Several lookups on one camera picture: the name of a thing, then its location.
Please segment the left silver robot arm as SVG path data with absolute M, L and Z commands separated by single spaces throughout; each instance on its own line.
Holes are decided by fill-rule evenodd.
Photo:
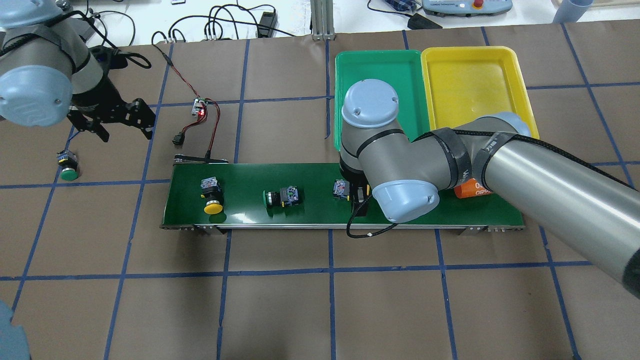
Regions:
M 64 12 L 53 0 L 1 2 L 0 112 L 2 120 L 27 127 L 68 119 L 78 132 L 110 135 L 105 124 L 122 124 L 153 137 L 154 112 L 142 98 L 126 102 L 109 78 L 128 63 L 151 62 L 115 45 L 88 47 L 72 26 L 82 12 Z

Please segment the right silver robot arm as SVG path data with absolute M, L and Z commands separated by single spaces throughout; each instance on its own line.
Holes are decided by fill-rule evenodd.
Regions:
M 619 178 L 530 136 L 513 112 L 479 117 L 409 140 L 399 96 L 379 79 L 353 84 L 342 105 L 340 166 L 365 178 L 385 218 L 413 221 L 439 192 L 474 179 L 535 219 L 639 296 L 640 195 Z

